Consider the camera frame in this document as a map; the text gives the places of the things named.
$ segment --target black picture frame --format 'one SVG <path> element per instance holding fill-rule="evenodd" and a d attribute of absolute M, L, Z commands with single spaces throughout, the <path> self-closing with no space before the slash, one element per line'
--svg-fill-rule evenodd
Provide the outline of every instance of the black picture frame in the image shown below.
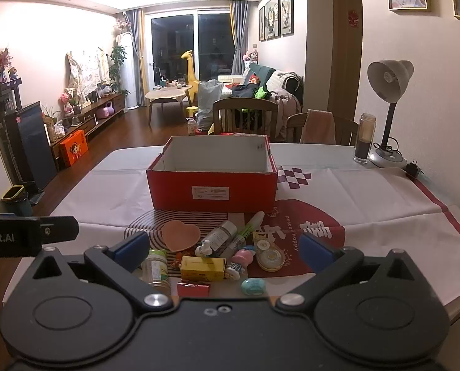
<path fill-rule="evenodd" d="M 294 34 L 295 11 L 294 0 L 280 0 L 280 35 L 288 36 Z"/>
<path fill-rule="evenodd" d="M 280 37 L 280 0 L 269 0 L 265 5 L 265 38 L 270 41 L 277 37 Z"/>
<path fill-rule="evenodd" d="M 264 42 L 266 40 L 266 29 L 265 29 L 265 11 L 264 7 L 259 10 L 259 41 Z"/>

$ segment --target tumbler with dark liquid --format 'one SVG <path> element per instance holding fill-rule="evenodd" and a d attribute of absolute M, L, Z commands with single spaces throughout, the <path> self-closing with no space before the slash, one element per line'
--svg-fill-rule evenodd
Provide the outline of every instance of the tumbler with dark liquid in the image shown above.
<path fill-rule="evenodd" d="M 367 163 L 371 144 L 373 143 L 374 130 L 376 129 L 376 117 L 362 113 L 357 131 L 354 160 L 357 163 Z"/>

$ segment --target red box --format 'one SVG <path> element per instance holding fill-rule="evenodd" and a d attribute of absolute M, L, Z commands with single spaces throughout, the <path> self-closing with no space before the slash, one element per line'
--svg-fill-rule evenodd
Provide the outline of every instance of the red box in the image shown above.
<path fill-rule="evenodd" d="M 154 209 L 269 213 L 278 172 L 266 136 L 175 136 L 147 180 Z"/>
<path fill-rule="evenodd" d="M 177 295 L 180 297 L 208 297 L 210 287 L 209 284 L 182 280 L 177 283 Z"/>
<path fill-rule="evenodd" d="M 87 152 L 86 137 L 83 130 L 77 130 L 60 142 L 60 156 L 65 166 L 72 166 Z"/>

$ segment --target lamp base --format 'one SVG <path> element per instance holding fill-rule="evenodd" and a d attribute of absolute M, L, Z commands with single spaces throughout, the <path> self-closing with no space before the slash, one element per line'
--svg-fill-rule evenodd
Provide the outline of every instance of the lamp base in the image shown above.
<path fill-rule="evenodd" d="M 399 167 L 405 168 L 407 162 L 398 152 L 385 151 L 381 148 L 376 148 L 369 154 L 369 161 L 379 168 Z"/>

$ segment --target blue gripper pad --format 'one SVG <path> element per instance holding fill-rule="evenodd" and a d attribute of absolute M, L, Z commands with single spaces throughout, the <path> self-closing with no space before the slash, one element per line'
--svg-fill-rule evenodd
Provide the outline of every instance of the blue gripper pad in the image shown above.
<path fill-rule="evenodd" d="M 146 232 L 137 232 L 133 236 L 111 247 L 106 252 L 122 268 L 133 272 L 149 255 L 149 236 Z"/>
<path fill-rule="evenodd" d="M 318 274 L 343 255 L 342 251 L 323 243 L 310 233 L 299 237 L 299 256 L 303 262 Z"/>

